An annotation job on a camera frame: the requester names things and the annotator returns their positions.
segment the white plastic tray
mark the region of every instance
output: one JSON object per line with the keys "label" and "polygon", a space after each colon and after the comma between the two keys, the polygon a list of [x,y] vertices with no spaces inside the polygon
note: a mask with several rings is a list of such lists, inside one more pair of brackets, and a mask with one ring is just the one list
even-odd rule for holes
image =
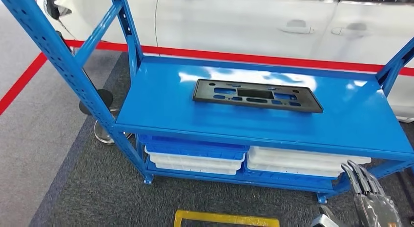
{"label": "white plastic tray", "polygon": [[308,168],[285,167],[285,166],[277,166],[277,165],[255,164],[250,161],[249,156],[247,160],[247,168],[250,170],[258,170],[258,171],[266,171],[266,172],[293,173],[293,174],[320,176],[320,177],[337,177],[341,173],[340,171],[332,171],[332,170],[318,170],[318,169],[308,169]]}
{"label": "white plastic tray", "polygon": [[150,155],[149,159],[155,163],[157,168],[228,175],[235,175],[236,171],[240,169],[242,162],[245,159],[245,155],[242,160],[228,160],[201,156],[148,152],[146,148],[145,152]]}
{"label": "white plastic tray", "polygon": [[342,172],[341,163],[347,160],[371,162],[369,157],[251,146],[247,165],[251,170],[337,177]]}
{"label": "white plastic tray", "polygon": [[215,174],[223,174],[223,175],[236,175],[236,172],[238,170],[238,169],[236,170],[219,169],[219,168],[163,164],[163,163],[155,163],[155,166],[157,168],[162,168],[162,169],[173,169],[173,170],[189,171],[189,172],[205,172],[205,173],[215,173]]}

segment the robotic hand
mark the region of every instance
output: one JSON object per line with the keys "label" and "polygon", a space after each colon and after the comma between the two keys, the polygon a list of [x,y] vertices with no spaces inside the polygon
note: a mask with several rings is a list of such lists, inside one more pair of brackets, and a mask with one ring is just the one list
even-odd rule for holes
{"label": "robotic hand", "polygon": [[[378,180],[364,167],[348,161],[342,164],[351,183],[359,222],[363,227],[402,227],[394,202],[387,197]],[[326,207],[320,207],[321,216],[312,227],[345,227]]]}

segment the red floor line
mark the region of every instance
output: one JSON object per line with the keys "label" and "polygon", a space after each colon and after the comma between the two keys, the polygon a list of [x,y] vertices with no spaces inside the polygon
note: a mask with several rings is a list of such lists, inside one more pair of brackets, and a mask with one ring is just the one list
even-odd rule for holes
{"label": "red floor line", "polygon": [[46,62],[47,58],[43,53],[40,53],[35,60],[29,65],[25,72],[17,79],[9,91],[0,100],[0,115],[7,109],[12,101],[19,95],[23,88],[29,83],[32,77],[39,71],[39,69]]}
{"label": "red floor line", "polygon": [[[66,40],[66,43],[69,46],[81,47],[83,44],[83,41]],[[97,49],[126,52],[127,46],[126,44],[102,41],[97,45]],[[145,46],[145,45],[142,46],[142,49],[144,53],[152,53],[152,54],[173,55],[173,56],[182,56],[182,57],[191,57],[191,58],[233,61],[233,62],[253,62],[253,63],[275,64],[275,65],[286,65],[286,66],[337,69],[337,70],[348,70],[348,71],[377,72],[383,67],[383,65],[378,65],[378,64],[280,58],[280,57],[269,57],[269,56],[260,56],[260,55],[231,54],[231,53],[222,53],[222,52],[213,52],[213,51],[187,50],[187,49],[155,47],[155,46]],[[414,76],[414,68],[404,67],[401,70],[400,75]]]}

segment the dark gray carpet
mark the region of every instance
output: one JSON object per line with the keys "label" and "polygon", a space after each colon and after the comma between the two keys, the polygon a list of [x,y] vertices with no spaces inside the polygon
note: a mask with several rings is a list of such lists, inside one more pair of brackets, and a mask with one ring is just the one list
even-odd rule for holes
{"label": "dark gray carpet", "polygon": [[[129,88],[126,56],[120,59],[124,61],[117,65],[123,71],[113,85],[113,106],[121,105]],[[414,142],[414,124],[402,126]],[[167,177],[156,177],[153,185],[144,185],[116,146],[98,142],[92,129],[89,132],[89,139],[51,209],[48,225],[172,226],[175,211],[184,209],[277,218],[283,227],[306,227],[319,215],[316,195],[310,192]],[[414,179],[409,173],[381,180],[407,226],[408,219],[414,216]],[[345,223],[356,225],[357,216],[348,192],[329,199],[328,206]],[[183,226],[206,225],[183,222]]]}

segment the yellow frame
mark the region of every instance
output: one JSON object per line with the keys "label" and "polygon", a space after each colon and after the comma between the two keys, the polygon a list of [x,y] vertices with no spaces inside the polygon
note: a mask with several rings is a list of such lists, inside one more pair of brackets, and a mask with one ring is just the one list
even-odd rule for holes
{"label": "yellow frame", "polygon": [[279,227],[279,221],[277,219],[262,218],[255,216],[235,216],[184,210],[177,210],[175,212],[174,227],[181,227],[181,221],[183,219],[247,226]]}

